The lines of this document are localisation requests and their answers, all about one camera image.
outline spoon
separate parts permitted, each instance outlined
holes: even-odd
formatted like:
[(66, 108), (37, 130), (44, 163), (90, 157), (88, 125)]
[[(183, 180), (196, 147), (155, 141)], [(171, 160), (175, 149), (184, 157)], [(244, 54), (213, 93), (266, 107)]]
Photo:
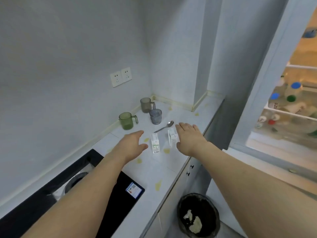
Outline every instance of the spoon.
[(165, 127), (160, 128), (159, 130), (155, 131), (155, 133), (161, 131), (161, 130), (164, 129), (164, 128), (169, 128), (169, 127), (171, 127), (173, 124), (174, 124), (174, 121), (169, 121), (169, 122), (166, 124)]

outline white marble countertop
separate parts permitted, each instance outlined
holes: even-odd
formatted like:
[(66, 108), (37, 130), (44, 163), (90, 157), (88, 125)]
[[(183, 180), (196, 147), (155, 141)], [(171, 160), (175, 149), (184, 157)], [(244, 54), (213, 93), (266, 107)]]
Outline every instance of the white marble countertop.
[(162, 128), (171, 120), (175, 124), (179, 122), (196, 124), (200, 131), (204, 132), (222, 101), (222, 98), (206, 96), (195, 112), (155, 101), (156, 108), (162, 110), (161, 124), (152, 124), (149, 114), (144, 114), (140, 110), (136, 114), (139, 124), (134, 123), (134, 127), (130, 130), (124, 130), (120, 126), (93, 145), (93, 149), (105, 156), (125, 134), (138, 130), (144, 130), (140, 143), (147, 143), (149, 145), (148, 149), (143, 151), (137, 159), (126, 164), (122, 170), (145, 188), (145, 192), (118, 227), (112, 238), (136, 238), (141, 236), (143, 230), (160, 207), (169, 189), (176, 181), (178, 174), (189, 159), (189, 157), (181, 154), (176, 147), (171, 148), (169, 146), (167, 128), (158, 133), (160, 153), (153, 154), (150, 134)]

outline person's left hand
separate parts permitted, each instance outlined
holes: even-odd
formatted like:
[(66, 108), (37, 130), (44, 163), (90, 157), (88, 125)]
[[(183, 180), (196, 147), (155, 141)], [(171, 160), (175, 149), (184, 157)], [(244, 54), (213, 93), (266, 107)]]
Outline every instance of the person's left hand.
[(149, 146), (147, 144), (140, 144), (139, 139), (144, 133), (143, 130), (125, 135), (119, 143), (112, 149), (111, 153), (114, 158), (123, 158), (124, 164), (138, 157), (143, 150), (147, 149)]

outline gray wall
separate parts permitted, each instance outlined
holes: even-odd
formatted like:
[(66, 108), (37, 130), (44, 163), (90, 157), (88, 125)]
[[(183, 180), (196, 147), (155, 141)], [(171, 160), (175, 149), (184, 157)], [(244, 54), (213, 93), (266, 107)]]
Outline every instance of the gray wall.
[(141, 0), (0, 1), (0, 200), (151, 95), (141, 13)]
[(194, 103), (207, 90), (211, 60), (214, 51), (222, 0), (206, 0), (201, 36)]
[(226, 95), (214, 142), (227, 148), (287, 0), (223, 0), (208, 90)]
[(194, 104), (205, 0), (144, 0), (153, 92)]

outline mug handle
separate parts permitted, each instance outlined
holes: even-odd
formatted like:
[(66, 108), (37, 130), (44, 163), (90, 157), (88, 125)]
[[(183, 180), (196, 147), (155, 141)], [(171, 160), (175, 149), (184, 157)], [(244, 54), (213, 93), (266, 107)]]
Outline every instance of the mug handle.
[(135, 118), (135, 122), (138, 124), (139, 121), (138, 121), (138, 117), (136, 115), (132, 116), (132, 118)]

